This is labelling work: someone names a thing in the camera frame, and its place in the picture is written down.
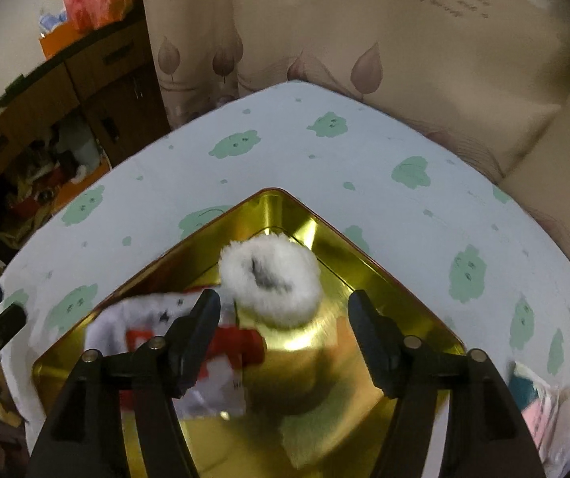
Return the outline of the dark wooden cabinet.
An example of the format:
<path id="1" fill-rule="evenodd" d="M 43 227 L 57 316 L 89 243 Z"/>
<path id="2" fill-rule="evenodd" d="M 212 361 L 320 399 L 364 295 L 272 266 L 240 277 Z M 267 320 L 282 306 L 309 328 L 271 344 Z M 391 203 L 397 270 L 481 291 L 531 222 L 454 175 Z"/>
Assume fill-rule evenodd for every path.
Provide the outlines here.
<path id="1" fill-rule="evenodd" d="M 142 12 L 90 33 L 10 86 L 0 112 L 0 181 L 34 140 L 71 120 L 89 125 L 110 169 L 168 133 Z M 19 249 L 0 242 L 1 262 Z"/>

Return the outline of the wet wipes pack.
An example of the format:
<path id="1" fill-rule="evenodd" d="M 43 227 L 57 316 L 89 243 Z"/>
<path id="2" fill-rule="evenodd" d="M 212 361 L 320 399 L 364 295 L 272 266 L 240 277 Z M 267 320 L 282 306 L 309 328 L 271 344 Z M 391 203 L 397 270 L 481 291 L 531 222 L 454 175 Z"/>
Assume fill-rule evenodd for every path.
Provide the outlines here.
<path id="1" fill-rule="evenodd" d="M 570 469 L 570 386 L 551 385 L 516 361 L 508 384 L 547 477 Z"/>

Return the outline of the white fluffy sock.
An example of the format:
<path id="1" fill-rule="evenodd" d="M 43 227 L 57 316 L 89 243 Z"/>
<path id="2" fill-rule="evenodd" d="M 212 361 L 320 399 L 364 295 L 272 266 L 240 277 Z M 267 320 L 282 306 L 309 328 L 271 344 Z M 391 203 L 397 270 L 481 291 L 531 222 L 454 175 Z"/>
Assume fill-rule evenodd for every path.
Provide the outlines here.
<path id="1" fill-rule="evenodd" d="M 273 328 L 308 324 L 323 299 L 317 258 L 285 234 L 230 243 L 220 253 L 218 270 L 221 286 L 240 309 Z"/>

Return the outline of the cardboard box with clutter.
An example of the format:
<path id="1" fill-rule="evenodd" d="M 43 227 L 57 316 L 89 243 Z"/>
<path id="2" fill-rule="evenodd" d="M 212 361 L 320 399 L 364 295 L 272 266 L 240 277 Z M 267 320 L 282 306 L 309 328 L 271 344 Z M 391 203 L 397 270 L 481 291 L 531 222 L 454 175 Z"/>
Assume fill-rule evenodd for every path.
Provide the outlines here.
<path id="1" fill-rule="evenodd" d="M 0 242 L 16 251 L 110 170 L 84 121 L 62 121 L 18 155 L 0 181 Z"/>

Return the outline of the red gold toffee tin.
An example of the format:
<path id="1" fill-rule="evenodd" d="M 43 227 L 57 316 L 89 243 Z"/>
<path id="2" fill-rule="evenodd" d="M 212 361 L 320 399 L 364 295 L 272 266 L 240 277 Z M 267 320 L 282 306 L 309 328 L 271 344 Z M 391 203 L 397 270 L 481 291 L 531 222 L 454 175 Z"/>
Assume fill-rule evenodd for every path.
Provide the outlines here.
<path id="1" fill-rule="evenodd" d="M 216 216 L 120 286 L 103 309 L 128 298 L 200 292 L 220 281 L 218 259 L 234 241 L 285 235 L 320 265 L 317 316 L 299 329 L 260 326 L 263 364 L 248 368 L 241 415 L 181 420 L 167 400 L 70 384 L 82 367 L 87 321 L 78 321 L 33 368 L 48 413 L 29 465 L 33 477 L 361 477 L 373 469 L 395 403 L 373 386 L 347 319 L 362 289 L 401 332 L 460 355 L 461 341 L 350 239 L 281 189 L 264 189 Z"/>

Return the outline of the leaf pattern beige curtain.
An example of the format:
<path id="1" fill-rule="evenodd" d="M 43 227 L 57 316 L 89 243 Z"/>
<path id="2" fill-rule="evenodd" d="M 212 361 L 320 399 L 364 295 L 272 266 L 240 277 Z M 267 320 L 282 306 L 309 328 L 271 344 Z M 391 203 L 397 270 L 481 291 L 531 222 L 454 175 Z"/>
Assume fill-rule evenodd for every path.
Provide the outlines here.
<path id="1" fill-rule="evenodd" d="M 171 127 L 285 81 L 414 126 L 570 261 L 570 0 L 143 0 Z"/>

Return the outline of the cloud pattern tablecloth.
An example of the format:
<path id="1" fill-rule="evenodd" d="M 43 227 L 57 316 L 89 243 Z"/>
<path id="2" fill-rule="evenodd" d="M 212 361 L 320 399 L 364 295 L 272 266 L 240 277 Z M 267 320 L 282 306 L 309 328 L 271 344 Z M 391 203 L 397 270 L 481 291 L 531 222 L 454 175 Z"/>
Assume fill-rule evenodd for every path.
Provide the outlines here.
<path id="1" fill-rule="evenodd" d="M 247 196 L 283 189 L 321 215 L 499 369 L 570 386 L 570 261 L 533 208 L 362 102 L 282 83 L 178 128 L 89 184 L 1 278 L 28 323 L 3 351 L 35 443 L 33 364 L 144 265 Z"/>

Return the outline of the orange box on cabinet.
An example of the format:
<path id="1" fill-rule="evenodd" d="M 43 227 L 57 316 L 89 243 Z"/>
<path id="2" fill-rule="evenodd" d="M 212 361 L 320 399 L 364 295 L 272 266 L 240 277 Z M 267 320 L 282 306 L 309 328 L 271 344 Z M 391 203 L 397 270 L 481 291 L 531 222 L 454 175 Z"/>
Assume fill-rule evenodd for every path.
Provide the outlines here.
<path id="1" fill-rule="evenodd" d="M 83 39 L 85 34 L 79 32 L 72 23 L 62 23 L 53 31 L 39 38 L 39 44 L 46 59 L 51 59 L 71 44 Z"/>

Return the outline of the red white garment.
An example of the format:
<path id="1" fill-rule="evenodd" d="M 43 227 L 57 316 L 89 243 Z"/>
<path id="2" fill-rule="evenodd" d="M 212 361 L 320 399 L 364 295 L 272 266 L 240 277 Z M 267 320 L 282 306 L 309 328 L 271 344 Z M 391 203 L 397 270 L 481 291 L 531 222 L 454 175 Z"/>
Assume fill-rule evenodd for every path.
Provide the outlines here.
<path id="1" fill-rule="evenodd" d="M 197 417 L 240 417 L 246 411 L 243 370 L 264 362 L 265 344 L 253 328 L 238 327 L 231 295 L 215 288 L 220 298 L 220 317 L 215 335 L 200 366 L 197 383 L 174 401 L 181 420 Z M 200 291 L 129 297 L 108 306 L 89 324 L 85 349 L 104 356 L 133 352 L 155 335 L 166 335 L 171 323 L 187 315 Z"/>

